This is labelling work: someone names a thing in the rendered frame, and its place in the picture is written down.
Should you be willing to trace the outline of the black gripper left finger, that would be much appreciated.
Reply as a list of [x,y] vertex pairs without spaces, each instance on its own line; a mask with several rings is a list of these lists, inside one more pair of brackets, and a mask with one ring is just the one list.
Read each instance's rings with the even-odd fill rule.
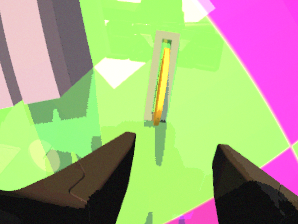
[[0,189],[0,224],[116,224],[126,196],[136,132],[15,190]]

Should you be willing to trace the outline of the gold coin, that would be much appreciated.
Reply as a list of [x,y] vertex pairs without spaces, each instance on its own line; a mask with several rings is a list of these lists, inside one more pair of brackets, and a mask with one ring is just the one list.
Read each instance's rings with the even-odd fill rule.
[[162,60],[162,65],[161,65],[160,81],[158,81],[156,111],[154,111],[154,125],[160,125],[162,108],[164,108],[166,83],[168,83],[169,49],[164,48],[164,51],[162,51],[161,60]]

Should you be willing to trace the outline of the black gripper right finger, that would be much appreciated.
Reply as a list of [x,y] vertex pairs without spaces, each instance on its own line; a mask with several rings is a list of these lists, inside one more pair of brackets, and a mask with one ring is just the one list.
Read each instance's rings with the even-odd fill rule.
[[298,196],[237,149],[218,144],[213,165],[218,224],[298,224]]

